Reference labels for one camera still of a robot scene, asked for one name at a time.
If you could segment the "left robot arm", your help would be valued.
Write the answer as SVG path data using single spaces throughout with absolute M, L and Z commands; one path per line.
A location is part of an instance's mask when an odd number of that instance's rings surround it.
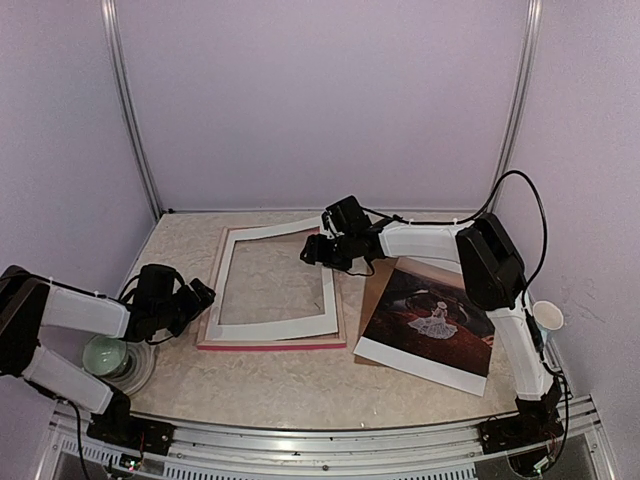
M 91 415 L 89 437 L 135 448 L 171 425 L 135 417 L 128 395 L 46 348 L 42 327 L 99 334 L 140 343 L 160 330 L 179 336 L 215 299 L 200 279 L 184 281 L 176 269 L 142 267 L 134 288 L 119 299 L 47 279 L 17 266 L 1 275 L 1 373 Z

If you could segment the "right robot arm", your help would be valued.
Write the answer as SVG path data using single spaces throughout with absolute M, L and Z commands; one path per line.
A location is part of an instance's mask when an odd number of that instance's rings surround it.
M 462 220 L 414 221 L 398 215 L 371 220 L 371 210 L 348 196 L 327 207 L 321 230 L 310 235 L 303 262 L 350 272 L 356 259 L 442 260 L 460 267 L 467 298 L 484 311 L 502 337 L 516 380 L 516 416 L 489 420 L 484 449 L 566 438 L 568 385 L 545 359 L 525 264 L 498 217 L 480 210 Z

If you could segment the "clear acrylic glass sheet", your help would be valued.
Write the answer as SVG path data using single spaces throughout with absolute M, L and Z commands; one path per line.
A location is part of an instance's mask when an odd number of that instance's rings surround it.
M 302 231 L 235 243 L 221 324 L 263 324 L 324 313 L 321 268 L 299 259 L 308 235 Z

